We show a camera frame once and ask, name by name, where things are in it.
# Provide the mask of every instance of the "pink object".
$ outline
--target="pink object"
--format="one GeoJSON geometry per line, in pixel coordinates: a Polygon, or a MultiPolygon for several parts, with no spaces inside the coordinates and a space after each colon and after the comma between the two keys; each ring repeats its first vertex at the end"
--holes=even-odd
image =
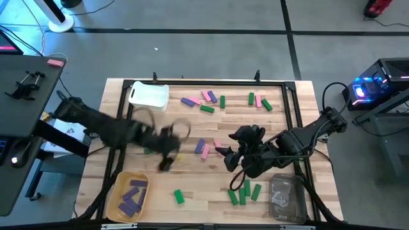
{"type": "Polygon", "coordinates": [[[261,107],[261,98],[260,95],[256,95],[256,107],[260,108],[261,107]]]}
{"type": "Polygon", "coordinates": [[[222,147],[222,144],[221,144],[220,140],[215,139],[214,141],[215,141],[215,146],[216,146],[216,148],[217,148],[217,147],[222,147]]]}
{"type": "Polygon", "coordinates": [[[64,62],[62,62],[62,61],[57,61],[57,60],[53,60],[53,59],[50,59],[50,60],[47,62],[47,64],[48,64],[48,65],[51,65],[51,66],[58,66],[58,67],[63,67],[63,66],[64,66],[64,62]]]}
{"type": "Polygon", "coordinates": [[[194,102],[194,103],[196,103],[196,104],[198,104],[198,105],[202,104],[202,101],[200,101],[199,99],[197,99],[197,98],[194,97],[194,96],[190,96],[190,97],[188,97],[187,99],[191,100],[192,102],[194,102]]]}
{"type": "Polygon", "coordinates": [[[204,148],[203,148],[203,152],[202,152],[202,158],[206,159],[207,155],[209,154],[209,150],[210,150],[210,145],[209,144],[205,144],[204,148]]]}
{"type": "Polygon", "coordinates": [[[206,101],[209,102],[212,100],[206,90],[202,90],[202,94],[204,96],[204,99],[206,99],[206,101]]]}

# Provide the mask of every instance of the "white container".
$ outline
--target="white container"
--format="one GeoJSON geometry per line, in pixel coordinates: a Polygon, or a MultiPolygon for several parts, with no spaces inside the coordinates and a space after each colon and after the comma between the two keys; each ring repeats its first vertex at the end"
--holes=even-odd
{"type": "Polygon", "coordinates": [[[165,112],[169,101],[169,86],[152,86],[136,81],[132,85],[128,101],[135,107],[165,112]]]}

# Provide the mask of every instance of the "desk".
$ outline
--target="desk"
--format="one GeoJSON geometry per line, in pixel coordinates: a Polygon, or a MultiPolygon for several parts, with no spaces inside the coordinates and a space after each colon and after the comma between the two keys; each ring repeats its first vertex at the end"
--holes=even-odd
{"type": "MultiPolygon", "coordinates": [[[[116,116],[123,79],[107,79],[100,111],[116,116]]],[[[304,125],[318,117],[318,108],[311,81],[297,81],[297,95],[300,112],[304,125]]],[[[176,118],[186,118],[192,123],[192,132],[188,141],[181,147],[180,157],[173,168],[167,173],[158,173],[157,166],[160,155],[144,155],[143,149],[131,144],[128,145],[125,157],[124,170],[144,173],[150,178],[150,193],[144,206],[140,222],[189,222],[189,223],[219,223],[219,224],[278,224],[280,222],[268,215],[268,181],[275,173],[294,174],[294,168],[289,165],[285,169],[272,168],[258,178],[251,179],[251,186],[256,183],[262,185],[258,201],[248,201],[245,206],[232,206],[226,190],[235,173],[226,170],[222,157],[212,148],[209,157],[204,162],[201,155],[194,154],[194,147],[199,138],[204,138],[212,144],[213,138],[221,140],[223,146],[232,145],[235,141],[228,138],[240,125],[258,124],[266,128],[264,141],[287,129],[286,116],[281,89],[264,86],[169,86],[170,99],[165,113],[155,113],[157,128],[171,124],[176,118]],[[226,95],[226,108],[215,106],[215,113],[209,114],[198,107],[183,106],[180,98],[196,96],[201,98],[199,89],[211,89],[217,97],[226,95]],[[254,92],[265,97],[273,107],[272,112],[264,108],[249,107],[248,95],[254,92]],[[177,205],[173,191],[180,189],[185,196],[185,204],[177,205]]],[[[149,118],[142,112],[134,112],[134,119],[149,122],[149,118]]],[[[100,148],[102,143],[95,140],[90,151],[100,148]]],[[[319,143],[318,150],[327,154],[327,147],[319,143]]],[[[100,150],[86,160],[84,174],[76,200],[77,213],[82,214],[99,193],[105,166],[108,158],[108,149],[100,150]]],[[[342,219],[336,184],[331,171],[330,163],[320,154],[311,158],[315,188],[327,207],[339,219],[342,219]]],[[[306,193],[307,209],[310,217],[313,216],[311,200],[306,193]]]]}

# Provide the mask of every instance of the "wooden tray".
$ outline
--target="wooden tray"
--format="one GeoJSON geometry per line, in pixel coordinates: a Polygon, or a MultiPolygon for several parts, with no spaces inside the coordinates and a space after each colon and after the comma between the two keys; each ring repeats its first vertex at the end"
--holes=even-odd
{"type": "MultiPolygon", "coordinates": [[[[142,212],[143,212],[143,207],[145,206],[146,198],[149,192],[149,185],[150,185],[149,178],[145,174],[141,174],[138,172],[131,172],[131,171],[120,172],[118,174],[118,177],[116,178],[114,190],[112,191],[111,198],[109,199],[109,202],[108,202],[107,217],[112,221],[121,222],[121,223],[129,224],[129,223],[137,222],[139,218],[141,217],[142,212]],[[121,211],[118,208],[118,206],[123,202],[122,195],[126,194],[129,190],[133,188],[133,186],[130,185],[130,182],[132,180],[147,181],[148,186],[146,187],[145,198],[141,206],[141,211],[139,213],[135,213],[132,217],[129,217],[125,213],[123,213],[123,211],[121,211]]],[[[135,203],[137,203],[141,194],[142,194],[142,189],[140,189],[140,192],[135,194],[131,199],[133,199],[135,203]]]]}

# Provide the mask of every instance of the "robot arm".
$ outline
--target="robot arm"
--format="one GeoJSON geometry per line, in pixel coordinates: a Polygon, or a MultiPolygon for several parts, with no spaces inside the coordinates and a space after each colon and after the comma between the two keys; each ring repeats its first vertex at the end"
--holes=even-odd
{"type": "Polygon", "coordinates": [[[112,118],[88,107],[81,98],[67,98],[62,92],[57,93],[62,102],[51,114],[53,118],[83,125],[86,127],[84,131],[86,134],[98,134],[101,141],[111,148],[120,148],[128,143],[134,143],[161,153],[163,159],[159,164],[159,170],[169,170],[174,160],[168,155],[172,151],[179,151],[181,145],[181,139],[173,134],[172,125],[162,128],[157,134],[153,125],[133,119],[112,118]]]}
{"type": "MultiPolygon", "coordinates": [[[[319,136],[344,132],[346,126],[347,122],[341,114],[336,109],[327,107],[320,112],[320,117],[316,121],[306,127],[285,130],[264,143],[261,141],[265,134],[264,128],[257,125],[241,126],[234,134],[229,135],[230,138],[238,141],[240,145],[238,151],[234,152],[231,147],[216,148],[216,150],[225,156],[224,163],[228,171],[233,172],[237,168],[240,158],[243,157],[243,169],[240,173],[244,173],[250,178],[256,178],[272,167],[282,169],[295,160],[310,157],[314,152],[319,136]]],[[[233,188],[235,178],[230,183],[231,190],[238,190],[244,181],[243,177],[239,187],[233,188]]],[[[340,222],[331,214],[314,189],[306,183],[303,174],[301,178],[303,186],[326,220],[340,222]]]]}

